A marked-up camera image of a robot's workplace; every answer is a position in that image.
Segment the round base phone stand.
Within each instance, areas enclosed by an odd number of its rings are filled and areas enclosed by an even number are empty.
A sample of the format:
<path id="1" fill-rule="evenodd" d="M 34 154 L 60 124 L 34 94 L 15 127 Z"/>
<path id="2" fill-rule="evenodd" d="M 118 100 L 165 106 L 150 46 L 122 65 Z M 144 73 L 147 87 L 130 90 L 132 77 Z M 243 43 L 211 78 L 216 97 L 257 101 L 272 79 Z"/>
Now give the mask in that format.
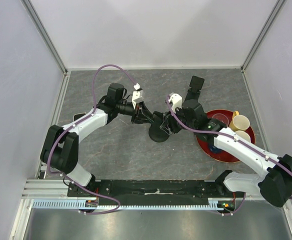
<path id="1" fill-rule="evenodd" d="M 170 135 L 160 128 L 159 125 L 152 124 L 148 130 L 150 139 L 156 143 L 165 142 Z"/>

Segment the black phone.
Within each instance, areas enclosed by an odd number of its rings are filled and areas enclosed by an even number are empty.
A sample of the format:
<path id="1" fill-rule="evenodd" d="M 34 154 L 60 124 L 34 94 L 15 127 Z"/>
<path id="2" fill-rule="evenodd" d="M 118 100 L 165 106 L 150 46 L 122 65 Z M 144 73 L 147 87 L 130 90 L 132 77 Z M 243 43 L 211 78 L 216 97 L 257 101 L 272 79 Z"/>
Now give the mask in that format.
<path id="1" fill-rule="evenodd" d="M 153 123 L 152 125 L 158 125 L 160 126 L 161 123 L 163 122 L 163 117 L 162 117 L 163 112 L 159 111 L 154 111 L 152 116 L 153 116 Z"/>

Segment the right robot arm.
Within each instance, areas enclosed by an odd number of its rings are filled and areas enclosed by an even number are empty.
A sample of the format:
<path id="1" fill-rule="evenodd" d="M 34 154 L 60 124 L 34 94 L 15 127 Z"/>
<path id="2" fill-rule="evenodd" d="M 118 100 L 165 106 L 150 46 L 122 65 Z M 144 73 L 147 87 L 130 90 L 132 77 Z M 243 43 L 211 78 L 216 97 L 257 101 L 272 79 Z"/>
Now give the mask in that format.
<path id="1" fill-rule="evenodd" d="M 281 208 L 287 200 L 292 200 L 292 157 L 279 157 L 240 137 L 229 127 L 217 131 L 214 123 L 207 123 L 206 130 L 193 129 L 185 125 L 177 116 L 179 107 L 175 107 L 168 95 L 165 100 L 170 115 L 185 130 L 221 149 L 254 170 L 254 174 L 231 171 L 224 179 L 215 184 L 215 191 L 221 197 L 231 192 L 243 192 L 247 195 L 261 196 L 275 207 Z"/>

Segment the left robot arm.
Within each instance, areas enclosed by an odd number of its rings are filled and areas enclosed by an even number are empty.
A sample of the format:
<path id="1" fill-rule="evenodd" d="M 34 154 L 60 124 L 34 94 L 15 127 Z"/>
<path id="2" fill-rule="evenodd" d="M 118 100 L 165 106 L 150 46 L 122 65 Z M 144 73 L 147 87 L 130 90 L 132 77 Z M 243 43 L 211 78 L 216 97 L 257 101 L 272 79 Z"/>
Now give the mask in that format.
<path id="1" fill-rule="evenodd" d="M 64 126 L 52 125 L 47 132 L 40 160 L 72 179 L 85 197 L 96 191 L 95 176 L 79 164 L 79 145 L 92 132 L 109 124 L 119 114 L 131 117 L 136 124 L 149 123 L 152 114 L 144 105 L 144 91 L 134 86 L 131 101 L 125 100 L 127 90 L 122 84 L 112 83 L 97 105 L 88 113 Z"/>

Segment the black folding phone stand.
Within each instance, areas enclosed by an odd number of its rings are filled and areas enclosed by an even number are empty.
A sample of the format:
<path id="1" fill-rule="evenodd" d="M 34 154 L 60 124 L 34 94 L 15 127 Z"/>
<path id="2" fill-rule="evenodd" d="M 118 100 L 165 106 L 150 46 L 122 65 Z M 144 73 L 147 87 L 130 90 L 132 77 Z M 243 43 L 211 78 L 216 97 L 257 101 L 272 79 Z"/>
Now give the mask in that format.
<path id="1" fill-rule="evenodd" d="M 204 78 L 193 75 L 191 77 L 189 89 L 187 90 L 187 94 L 184 101 L 185 102 L 188 100 L 198 101 L 204 82 L 205 82 Z"/>

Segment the phone with beige case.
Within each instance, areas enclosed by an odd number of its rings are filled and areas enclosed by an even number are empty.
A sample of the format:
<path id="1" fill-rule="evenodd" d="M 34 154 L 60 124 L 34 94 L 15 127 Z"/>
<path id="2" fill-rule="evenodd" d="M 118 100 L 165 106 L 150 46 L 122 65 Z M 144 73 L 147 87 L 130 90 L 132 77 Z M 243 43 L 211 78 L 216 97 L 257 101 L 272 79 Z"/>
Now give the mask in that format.
<path id="1" fill-rule="evenodd" d="M 82 118 L 85 115 L 86 115 L 85 112 L 74 114 L 73 115 L 73 121 L 77 121 L 77 120 L 79 120 L 80 118 Z"/>

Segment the blue mug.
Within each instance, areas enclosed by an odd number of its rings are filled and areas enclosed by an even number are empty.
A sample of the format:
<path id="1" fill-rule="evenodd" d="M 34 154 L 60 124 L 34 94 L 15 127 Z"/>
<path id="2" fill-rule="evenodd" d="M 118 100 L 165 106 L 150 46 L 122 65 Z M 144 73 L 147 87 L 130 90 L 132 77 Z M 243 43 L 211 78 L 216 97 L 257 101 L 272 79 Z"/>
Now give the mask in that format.
<path id="1" fill-rule="evenodd" d="M 222 152 L 221 149 L 217 148 L 216 146 L 209 144 L 208 145 L 209 151 L 213 154 L 220 154 Z"/>

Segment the clear glass cup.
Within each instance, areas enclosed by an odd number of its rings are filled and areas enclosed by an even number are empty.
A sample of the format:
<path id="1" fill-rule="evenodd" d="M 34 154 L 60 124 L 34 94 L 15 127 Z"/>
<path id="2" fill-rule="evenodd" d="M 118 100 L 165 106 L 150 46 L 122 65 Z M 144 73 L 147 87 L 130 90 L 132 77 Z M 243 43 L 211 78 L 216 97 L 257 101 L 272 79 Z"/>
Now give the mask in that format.
<path id="1" fill-rule="evenodd" d="M 222 122 L 227 127 L 229 126 L 229 123 L 230 123 L 229 118 L 226 115 L 222 114 L 222 113 L 216 113 L 216 114 L 214 114 L 212 116 L 212 118 L 215 119 L 215 120 L 218 120 L 218 121 Z"/>

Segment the red round tray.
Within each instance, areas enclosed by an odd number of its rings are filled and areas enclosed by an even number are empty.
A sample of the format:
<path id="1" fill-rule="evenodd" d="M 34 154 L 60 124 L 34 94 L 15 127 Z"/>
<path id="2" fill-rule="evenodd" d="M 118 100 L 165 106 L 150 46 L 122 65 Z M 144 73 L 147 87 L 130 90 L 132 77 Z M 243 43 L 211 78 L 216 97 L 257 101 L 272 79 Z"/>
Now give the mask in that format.
<path id="1" fill-rule="evenodd" d="M 206 114 L 207 114 L 208 118 L 212 118 L 212 116 L 214 114 L 217 114 L 217 113 L 224 114 L 228 117 L 229 124 L 230 124 L 232 117 L 233 117 L 233 112 L 234 111 L 230 111 L 230 110 L 226 110 L 226 109 L 214 109 L 214 110 L 208 111 Z M 198 137 L 196 137 L 196 140 L 198 142 L 198 145 L 202 149 L 202 151 L 216 161 L 223 162 L 223 163 L 238 163 L 240 161 L 238 158 L 236 158 L 235 156 L 231 155 L 230 153 L 228 153 L 224 150 L 222 150 L 222 152 L 219 154 L 214 154 L 214 153 L 210 152 L 209 144 L 207 142 L 200 140 Z"/>

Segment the yellow mug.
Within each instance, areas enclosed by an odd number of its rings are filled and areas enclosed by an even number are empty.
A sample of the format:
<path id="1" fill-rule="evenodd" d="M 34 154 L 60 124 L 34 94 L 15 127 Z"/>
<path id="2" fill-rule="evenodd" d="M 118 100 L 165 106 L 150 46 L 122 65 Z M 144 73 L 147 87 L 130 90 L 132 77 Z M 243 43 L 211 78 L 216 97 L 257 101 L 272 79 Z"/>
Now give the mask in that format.
<path id="1" fill-rule="evenodd" d="M 234 131 L 246 131 L 250 127 L 250 120 L 241 115 L 238 111 L 234 111 L 229 127 Z"/>

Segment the green mug cream inside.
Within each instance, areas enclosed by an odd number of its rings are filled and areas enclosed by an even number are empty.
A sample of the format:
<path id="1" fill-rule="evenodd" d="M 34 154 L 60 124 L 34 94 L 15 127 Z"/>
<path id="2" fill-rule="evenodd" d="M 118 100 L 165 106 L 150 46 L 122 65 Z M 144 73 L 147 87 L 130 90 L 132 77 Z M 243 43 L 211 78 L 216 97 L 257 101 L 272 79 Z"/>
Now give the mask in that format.
<path id="1" fill-rule="evenodd" d="M 250 137 L 250 135 L 249 135 L 247 132 L 242 131 L 242 130 L 237 130 L 237 131 L 235 131 L 234 133 L 235 133 L 237 136 L 243 138 L 245 141 L 247 141 L 247 142 L 249 142 L 249 143 L 251 142 L 251 137 Z"/>

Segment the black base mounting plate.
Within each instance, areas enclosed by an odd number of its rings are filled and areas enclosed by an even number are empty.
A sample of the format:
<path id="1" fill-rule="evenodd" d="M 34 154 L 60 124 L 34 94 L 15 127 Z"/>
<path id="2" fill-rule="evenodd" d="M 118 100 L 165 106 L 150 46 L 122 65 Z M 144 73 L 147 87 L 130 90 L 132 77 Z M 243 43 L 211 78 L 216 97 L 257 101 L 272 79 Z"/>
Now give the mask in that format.
<path id="1" fill-rule="evenodd" d="M 233 198 L 232 193 L 222 183 L 205 180 L 96 180 L 94 191 L 97 194 L 119 199 L 123 196 L 146 196 L 167 194 L 173 196 L 190 196 L 192 198 Z"/>

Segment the aluminium frame post right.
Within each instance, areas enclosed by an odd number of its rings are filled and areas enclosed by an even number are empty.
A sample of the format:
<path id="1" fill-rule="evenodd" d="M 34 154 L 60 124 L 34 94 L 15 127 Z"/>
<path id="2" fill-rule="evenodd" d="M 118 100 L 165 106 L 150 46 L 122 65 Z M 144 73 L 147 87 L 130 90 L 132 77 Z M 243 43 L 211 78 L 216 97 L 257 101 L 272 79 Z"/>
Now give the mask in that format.
<path id="1" fill-rule="evenodd" d="M 244 73 L 246 69 L 248 68 L 249 64 L 251 63 L 253 57 L 257 53 L 259 47 L 261 46 L 263 40 L 265 39 L 267 33 L 269 32 L 270 28 L 272 27 L 273 23 L 275 22 L 277 16 L 279 15 L 285 3 L 286 3 L 286 0 L 277 0 L 275 2 L 274 7 L 272 8 L 270 14 L 268 15 L 256 40 L 254 41 L 250 51 L 248 52 L 248 55 L 246 56 L 243 64 L 240 67 L 242 73 Z"/>

